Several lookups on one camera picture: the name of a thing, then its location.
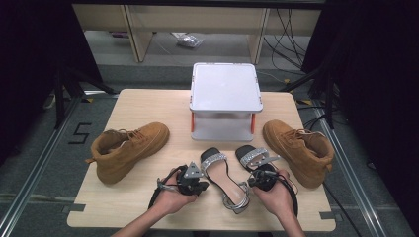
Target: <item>white object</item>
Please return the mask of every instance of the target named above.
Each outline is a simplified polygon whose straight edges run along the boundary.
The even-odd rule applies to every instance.
[[[263,104],[254,65],[196,63],[191,85],[192,138],[251,141]]]

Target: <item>floor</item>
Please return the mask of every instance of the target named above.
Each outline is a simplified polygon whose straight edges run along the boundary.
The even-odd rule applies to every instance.
[[[126,70],[172,66],[179,70],[203,61],[250,63],[246,36],[194,33],[189,35],[202,40],[202,44],[196,48],[184,48],[176,44],[177,39],[173,34],[156,33],[144,61],[137,63],[133,60],[128,39],[112,37],[108,32],[85,32],[102,73],[111,71],[113,66],[127,66]],[[290,43],[289,39],[282,39],[282,47],[277,44],[278,38],[266,36],[261,58],[256,65],[256,70],[261,76],[276,83],[276,86],[267,87],[266,90],[285,86],[288,78],[284,75],[289,75],[291,80],[299,77],[301,72],[298,71],[298,66],[300,57],[304,54],[302,49],[307,48],[310,40],[308,37],[295,37],[293,40],[297,42],[296,45]],[[273,54],[268,43],[280,48],[287,59]],[[295,54],[294,48],[297,48],[299,54]],[[281,77],[276,74],[277,71],[281,72]],[[123,75],[112,72],[114,74],[106,75],[110,82],[123,79]],[[302,101],[309,99],[306,88],[305,86],[295,89],[294,95]],[[68,121],[67,129],[63,131],[51,129],[54,110],[45,110],[37,125],[29,131],[28,138],[23,142],[26,146],[21,153],[9,159],[0,168],[0,213],[6,217],[17,217],[10,218],[14,221],[9,223],[8,228],[4,227],[5,218],[2,219],[2,231],[5,230],[2,236],[102,236],[116,231],[113,228],[75,229],[69,228],[65,223],[68,209],[74,202],[76,188],[83,180],[83,175],[77,174],[83,174],[86,170],[86,166],[80,160],[88,158],[85,157],[89,154],[88,142],[97,136],[106,124],[115,101],[116,98],[96,100],[95,110],[89,103],[69,102],[68,108],[74,115],[72,120]],[[299,112],[307,125],[322,113],[321,110]],[[92,121],[96,128],[87,138],[86,145],[80,149],[70,146],[70,149],[68,146],[74,138],[72,133],[75,127],[80,125],[79,120],[75,122],[76,118]],[[368,157],[347,126],[344,115],[335,114],[334,121],[336,127],[333,130],[328,129],[324,121],[317,124],[317,129],[322,130],[335,146],[336,161],[333,172],[328,175],[327,187],[332,190],[328,197],[335,213],[337,228],[331,233],[307,233],[307,236],[414,236],[385,185],[374,172],[374,167],[366,165]],[[274,236],[284,235],[283,232],[274,233]],[[192,236],[192,233],[153,230],[149,236]],[[212,236],[250,237],[256,234],[219,232],[212,233]]]

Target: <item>hand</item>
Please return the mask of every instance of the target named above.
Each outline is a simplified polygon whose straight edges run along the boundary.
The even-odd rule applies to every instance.
[[[176,185],[176,177],[179,173],[180,171],[173,174],[172,177],[167,180],[165,185]],[[197,197],[198,196],[196,195],[184,196],[179,192],[162,190],[153,206],[158,207],[165,214],[173,214],[179,211],[186,204],[194,202]]]
[[[290,174],[286,170],[277,172],[290,183]],[[257,187],[253,187],[252,190],[266,209],[277,216],[289,236],[305,236],[298,219],[293,214],[293,200],[290,192],[281,182],[277,181],[269,191],[263,191]]]
[[[167,180],[166,185],[176,185],[176,177],[179,173],[180,171],[173,174],[172,177]],[[197,196],[184,196],[176,191],[162,190],[150,209],[113,236],[143,236],[144,233],[161,218],[167,214],[173,214],[179,211],[183,206],[194,202],[196,199]]]
[[[286,170],[278,170],[278,174],[285,177],[290,183],[290,174]],[[276,216],[280,214],[293,213],[293,200],[287,188],[276,182],[269,191],[262,191],[257,187],[252,188],[253,193],[262,201],[266,209]]]

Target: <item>boot lace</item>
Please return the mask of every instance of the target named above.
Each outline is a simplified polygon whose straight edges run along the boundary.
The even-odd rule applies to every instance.
[[[302,139],[304,134],[312,134],[312,132],[307,129],[293,129],[285,132],[284,137],[287,140]]]
[[[141,133],[141,130],[140,129],[136,129],[136,130],[132,130],[132,131],[121,129],[120,131],[126,132],[126,134],[128,136],[128,139],[130,141],[143,140],[143,139],[145,139],[145,136]]]

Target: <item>gray carpet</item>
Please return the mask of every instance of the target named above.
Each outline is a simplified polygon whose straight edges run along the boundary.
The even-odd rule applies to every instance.
[[[190,89],[191,86],[192,67],[100,65],[99,68],[105,84],[116,90],[124,88]],[[285,79],[295,81],[300,77],[279,70],[258,70],[257,73],[261,91],[278,91],[285,86]],[[82,83],[82,86],[85,90],[97,90],[88,84]],[[309,86],[310,82],[295,89],[293,91],[295,99],[309,99],[307,96]],[[67,208],[72,205],[77,196],[88,168],[84,160],[90,158],[90,144],[104,130],[116,100],[115,98],[95,98],[90,103],[84,102],[77,106],[12,236],[109,236],[116,231],[116,229],[107,228],[71,228],[66,224]],[[303,123],[316,117],[313,109],[299,110],[299,114]],[[345,120],[344,114],[337,111],[333,118],[339,141],[357,177],[362,181],[365,192],[388,236],[414,236],[376,171],[366,166],[368,157],[350,128],[350,124]],[[89,133],[84,143],[83,136],[74,135],[74,131],[80,124],[82,125],[79,127],[79,132]],[[54,108],[40,114],[32,129],[28,131],[27,138],[22,141],[20,153],[9,157],[0,167],[0,213],[2,215],[41,156],[54,125]],[[321,126],[317,123],[312,130],[321,131]],[[362,236],[372,236],[336,160],[325,183],[339,201],[337,202],[326,192],[336,217],[337,227],[329,233],[308,232],[307,236],[356,236],[354,227],[339,204],[348,212]],[[192,234],[178,231],[151,231],[149,236],[192,236]],[[257,234],[213,232],[210,236],[250,237]],[[274,236],[285,236],[285,233],[275,232]]]

